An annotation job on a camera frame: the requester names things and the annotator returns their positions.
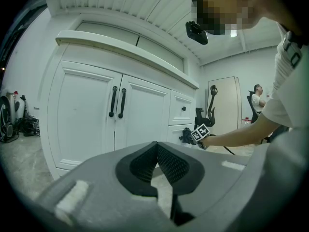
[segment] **cabinet drawer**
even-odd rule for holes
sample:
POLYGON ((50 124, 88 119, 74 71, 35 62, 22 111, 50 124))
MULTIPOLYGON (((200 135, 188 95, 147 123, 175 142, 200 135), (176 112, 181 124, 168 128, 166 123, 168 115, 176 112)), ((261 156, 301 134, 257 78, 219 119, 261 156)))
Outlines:
POLYGON ((179 139, 183 135, 184 128, 188 127, 193 131, 194 125, 178 125, 178 126, 169 126, 168 130, 168 142, 183 145, 182 141, 179 139))
POLYGON ((171 91, 169 125, 194 124, 195 106, 193 98, 171 91))

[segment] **white countertop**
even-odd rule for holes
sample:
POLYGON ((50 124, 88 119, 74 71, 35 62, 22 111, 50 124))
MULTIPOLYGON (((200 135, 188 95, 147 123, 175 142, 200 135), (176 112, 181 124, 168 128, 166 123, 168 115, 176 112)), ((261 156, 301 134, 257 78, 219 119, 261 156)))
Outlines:
POLYGON ((147 65, 150 65, 166 74, 180 80, 181 82, 187 84, 188 86, 198 89, 199 84, 194 81, 191 77, 184 74, 174 66, 160 59, 159 57, 147 52, 139 47, 131 45, 129 43, 107 37, 104 35, 98 35, 89 32, 82 31, 61 31, 56 37, 56 42, 58 45, 61 43, 74 43, 83 44, 93 47, 102 48, 105 50, 113 51, 127 57, 136 59, 147 65))

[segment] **person's arm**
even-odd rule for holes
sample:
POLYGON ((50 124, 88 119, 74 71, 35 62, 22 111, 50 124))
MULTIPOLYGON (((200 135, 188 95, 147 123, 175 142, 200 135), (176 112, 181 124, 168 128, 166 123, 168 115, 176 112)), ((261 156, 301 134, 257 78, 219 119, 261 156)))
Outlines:
POLYGON ((262 113, 257 121, 249 126, 223 135, 208 136, 201 141, 204 146, 213 145, 237 147, 250 145, 266 138, 278 127, 279 124, 269 120, 262 113))
POLYGON ((264 100, 262 100, 262 99, 259 100, 259 105, 261 107, 265 107, 265 104, 266 104, 266 102, 264 100))

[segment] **black camera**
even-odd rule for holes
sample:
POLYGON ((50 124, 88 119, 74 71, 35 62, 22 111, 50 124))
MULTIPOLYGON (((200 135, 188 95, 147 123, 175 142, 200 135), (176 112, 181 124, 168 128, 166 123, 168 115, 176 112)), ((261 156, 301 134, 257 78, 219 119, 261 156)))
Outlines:
POLYGON ((203 45, 208 43, 206 31, 202 30, 201 26, 195 21, 188 21, 185 24, 185 27, 187 30, 187 35, 190 39, 203 45))

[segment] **ceiling light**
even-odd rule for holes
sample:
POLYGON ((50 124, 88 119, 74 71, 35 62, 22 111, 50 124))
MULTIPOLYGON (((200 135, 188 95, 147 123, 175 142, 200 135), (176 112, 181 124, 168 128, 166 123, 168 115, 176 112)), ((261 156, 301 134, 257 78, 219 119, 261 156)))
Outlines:
POLYGON ((231 30, 231 37, 234 38, 237 36, 237 30, 231 30))

